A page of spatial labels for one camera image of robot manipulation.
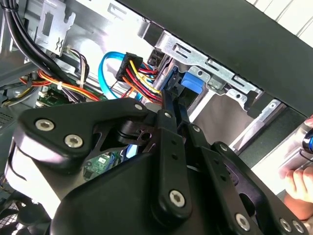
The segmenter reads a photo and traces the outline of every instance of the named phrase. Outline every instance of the green pcb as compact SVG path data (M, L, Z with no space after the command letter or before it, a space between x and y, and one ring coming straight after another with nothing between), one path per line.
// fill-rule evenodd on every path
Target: green pcb
M111 168L113 160L114 156L112 154L102 154L90 159L84 166L84 179L88 181L106 172Z

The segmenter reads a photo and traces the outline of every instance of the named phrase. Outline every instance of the ventilation grill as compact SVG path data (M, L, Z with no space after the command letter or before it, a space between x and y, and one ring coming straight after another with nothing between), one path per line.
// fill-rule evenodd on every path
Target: ventilation grill
M13 119L13 117L11 117L10 115L7 115L5 113L0 112L0 128L1 128L1 126L7 124L12 119Z

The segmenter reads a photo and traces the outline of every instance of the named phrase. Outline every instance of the finger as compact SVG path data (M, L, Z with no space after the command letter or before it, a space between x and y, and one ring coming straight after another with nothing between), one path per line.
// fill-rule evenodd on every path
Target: finger
M307 193L307 188L305 187L303 181L303 170L295 170L293 173L293 180L295 183L297 196L299 199L304 198Z
M293 170L290 170L287 172L285 179L285 188L286 188L286 192L291 196L291 197L295 197L296 195L296 187L295 187L295 183L293 180Z
M313 115L304 122L307 126L313 127Z
M303 171L303 181L308 195L313 195L313 167L308 167Z

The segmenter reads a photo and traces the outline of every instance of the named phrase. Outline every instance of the cable tie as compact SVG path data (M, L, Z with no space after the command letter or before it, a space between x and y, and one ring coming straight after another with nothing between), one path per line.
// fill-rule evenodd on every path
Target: cable tie
M63 82L59 82L59 83L58 83L58 87L57 87L58 90L62 90L62 84L63 84Z
M70 45L67 45L67 54L70 53L70 50L72 49L72 47Z
M15 8L10 8L10 7L3 6L2 2L0 2L0 5L1 5L1 8L4 11L7 11L7 12L18 12L19 11L19 5L18 4L16 4Z

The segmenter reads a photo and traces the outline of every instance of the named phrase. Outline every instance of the silver screw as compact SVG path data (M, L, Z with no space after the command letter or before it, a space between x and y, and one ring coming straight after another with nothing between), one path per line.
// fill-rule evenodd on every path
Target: silver screw
M293 223L294 227L298 230L298 232L300 232L302 234L304 233L303 227L297 221L293 220L292 223Z
M283 228L287 231L287 232L291 232L291 227L290 227L290 225L289 225L289 223L287 223L287 221L286 220L284 220L283 218L281 218L280 220L279 220L279 222L280 222L280 224L283 226Z
M52 131L54 129L54 124L48 119L40 119L35 122L35 126L41 131Z
M165 112L164 113L168 118L171 118L172 117L172 115L170 115L169 113L167 113L167 112Z
M77 135L68 135L64 140L65 144L70 148L79 148L83 145L83 139Z
M193 128L194 128L194 130L195 130L196 132L200 132L200 128L199 128L199 127L193 126Z
M222 149L223 151L225 151L225 152L227 151L227 147L226 147L224 144L221 144L220 147L221 147L221 149Z
M142 107L141 107L141 105L139 105L139 104L135 104L135 108L137 108L137 109L139 109L139 110L142 110Z
M242 214L236 214L236 221L239 224L239 226L245 230L249 231L250 230L250 224L248 220L242 215Z
M172 190L170 192L170 200L177 207L183 207L185 205L184 196L177 190Z

